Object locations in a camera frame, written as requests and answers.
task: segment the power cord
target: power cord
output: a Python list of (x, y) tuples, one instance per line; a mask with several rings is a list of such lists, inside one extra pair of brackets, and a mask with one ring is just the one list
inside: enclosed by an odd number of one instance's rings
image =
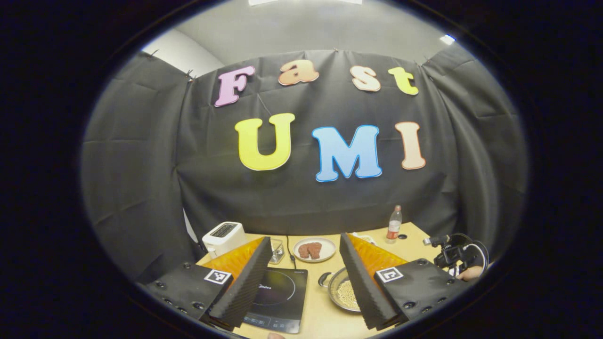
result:
[(479, 242), (479, 244), (484, 248), (484, 250), (486, 251), (486, 260), (488, 261), (488, 264), (490, 264), (490, 254), (488, 253), (488, 248), (486, 247), (486, 245), (484, 245), (484, 243), (479, 240), (476, 240), (474, 242)]
[(289, 258), (291, 258), (291, 261), (293, 262), (293, 268), (297, 269), (297, 265), (295, 264), (295, 256), (291, 254), (291, 251), (289, 250), (289, 235), (285, 235), (287, 237), (287, 252), (289, 252)]
[(477, 246), (476, 244), (469, 244), (469, 245), (467, 245), (467, 246), (463, 247), (463, 250), (467, 250), (467, 248), (469, 248), (469, 246), (474, 246), (476, 249), (478, 249), (478, 250), (479, 250), (479, 252), (480, 252), (480, 253), (481, 253), (481, 255), (482, 255), (482, 259), (484, 260), (484, 261), (483, 261), (484, 266), (482, 267), (482, 271), (480, 272), (480, 274), (479, 274), (479, 276), (478, 276), (478, 277), (481, 277), (481, 276), (482, 276), (482, 274), (484, 274), (484, 271), (486, 270), (486, 266), (488, 266), (488, 261), (486, 260), (486, 255), (484, 254), (484, 251), (482, 251), (482, 249), (480, 249), (480, 248), (479, 248), (479, 246)]

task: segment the black curtain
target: black curtain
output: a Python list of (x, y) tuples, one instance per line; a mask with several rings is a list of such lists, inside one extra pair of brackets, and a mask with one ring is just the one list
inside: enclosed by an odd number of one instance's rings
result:
[(148, 281), (200, 255), (174, 171), (187, 86), (184, 73), (141, 52), (109, 81), (86, 130), (84, 201), (101, 244), (130, 279)]
[[(282, 86), (280, 67), (311, 60), (320, 76)], [(215, 107), (218, 76), (252, 65), (239, 100)], [(350, 68), (372, 68), (378, 92), (361, 91)], [(415, 96), (388, 70), (414, 75)], [(237, 122), (260, 118), (258, 148), (276, 146), (270, 116), (293, 113), (291, 156), (271, 171), (243, 166)], [(420, 126), (426, 165), (401, 167), (398, 122)], [(349, 144), (360, 125), (379, 128), (382, 174), (318, 182), (320, 153), (311, 135), (335, 127)], [(496, 257), (522, 213), (528, 155), (521, 121), (504, 89), (466, 50), (453, 45), (423, 65), (351, 51), (300, 51), (226, 66), (194, 80), (145, 53), (115, 75), (92, 114), (83, 145), (86, 206), (108, 254), (132, 279), (152, 279), (199, 247), (222, 221), (248, 233), (317, 235), (385, 227), (396, 204), (403, 222), (430, 235), (464, 232)]]

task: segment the plate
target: plate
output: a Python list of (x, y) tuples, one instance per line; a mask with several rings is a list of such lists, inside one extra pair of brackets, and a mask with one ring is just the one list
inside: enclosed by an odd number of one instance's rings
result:
[[(308, 257), (307, 259), (304, 259), (300, 256), (300, 252), (299, 252), (300, 246), (303, 244), (309, 244), (310, 242), (320, 242), (323, 245), (322, 248), (320, 249), (320, 258), (312, 259), (312, 257)], [(325, 261), (335, 254), (335, 243), (329, 239), (320, 238), (320, 237), (305, 238), (303, 240), (298, 241), (295, 244), (295, 246), (293, 246), (293, 254), (295, 255), (295, 257), (297, 259), (299, 259), (301, 261), (306, 261), (306, 262)]]

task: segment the black induction cooker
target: black induction cooker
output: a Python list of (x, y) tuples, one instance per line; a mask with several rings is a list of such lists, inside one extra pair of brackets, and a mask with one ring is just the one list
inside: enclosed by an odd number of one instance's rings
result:
[(307, 270), (267, 268), (243, 322), (271, 331), (299, 333), (307, 281)]

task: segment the human hand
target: human hand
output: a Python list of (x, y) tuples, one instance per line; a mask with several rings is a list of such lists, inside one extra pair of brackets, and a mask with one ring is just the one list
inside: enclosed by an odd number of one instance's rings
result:
[(456, 278), (464, 281), (470, 281), (479, 277), (480, 273), (482, 273), (482, 266), (473, 266), (464, 270), (461, 274), (457, 275)]
[(268, 339), (285, 339), (285, 337), (280, 334), (270, 332), (268, 333)]

